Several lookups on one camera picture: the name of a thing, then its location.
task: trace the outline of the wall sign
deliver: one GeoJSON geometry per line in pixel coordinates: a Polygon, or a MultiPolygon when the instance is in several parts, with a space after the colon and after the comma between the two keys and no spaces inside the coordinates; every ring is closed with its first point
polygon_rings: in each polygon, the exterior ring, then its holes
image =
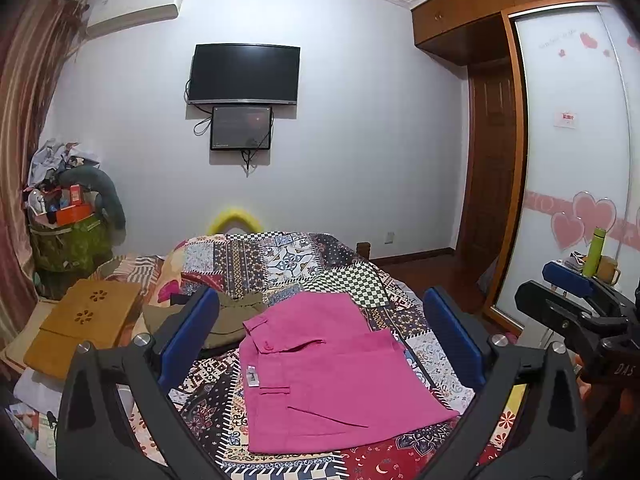
{"type": "Polygon", "coordinates": [[[571,128],[575,130],[576,117],[573,112],[556,112],[554,114],[554,126],[558,128],[571,128]]]}

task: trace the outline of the air conditioner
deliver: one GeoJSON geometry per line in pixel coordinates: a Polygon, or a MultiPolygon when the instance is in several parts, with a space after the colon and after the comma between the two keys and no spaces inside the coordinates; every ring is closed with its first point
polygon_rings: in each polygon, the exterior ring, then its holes
{"type": "Polygon", "coordinates": [[[100,0],[95,2],[86,27],[88,38],[123,28],[178,17],[182,0],[100,0]]]}

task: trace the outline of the green thermos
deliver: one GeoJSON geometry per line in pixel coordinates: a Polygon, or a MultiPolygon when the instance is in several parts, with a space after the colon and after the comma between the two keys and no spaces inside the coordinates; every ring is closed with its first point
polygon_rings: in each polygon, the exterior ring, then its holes
{"type": "Polygon", "coordinates": [[[582,275],[585,278],[591,278],[598,270],[598,264],[600,263],[600,257],[602,256],[602,247],[604,245],[604,237],[606,234],[607,232],[599,227],[596,227],[593,230],[593,238],[591,239],[591,245],[589,246],[587,261],[582,268],[582,275]]]}

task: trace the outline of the sliding wardrobe door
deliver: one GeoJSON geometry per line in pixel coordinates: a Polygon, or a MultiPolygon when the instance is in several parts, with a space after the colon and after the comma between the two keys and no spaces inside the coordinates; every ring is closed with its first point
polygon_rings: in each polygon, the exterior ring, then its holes
{"type": "MultiPolygon", "coordinates": [[[[542,267],[586,253],[595,227],[624,218],[629,126],[614,48],[595,6],[514,19],[524,67],[528,153],[518,233],[496,309],[519,325],[518,286],[544,283],[542,267]]],[[[619,239],[607,237],[615,256],[619,239]]]]}
{"type": "Polygon", "coordinates": [[[613,7],[598,10],[620,67],[629,117],[629,195],[626,214],[618,215],[618,232],[614,234],[622,240],[616,255],[621,271],[616,288],[633,301],[640,278],[640,42],[613,7]]]}

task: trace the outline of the tv screen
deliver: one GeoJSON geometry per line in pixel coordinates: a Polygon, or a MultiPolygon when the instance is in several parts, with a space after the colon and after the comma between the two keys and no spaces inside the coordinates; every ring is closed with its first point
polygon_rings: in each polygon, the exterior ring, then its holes
{"type": "Polygon", "coordinates": [[[268,106],[214,106],[210,149],[268,150],[272,120],[268,106]]]}
{"type": "Polygon", "coordinates": [[[295,104],[300,47],[213,43],[196,45],[190,104],[295,104]]]}

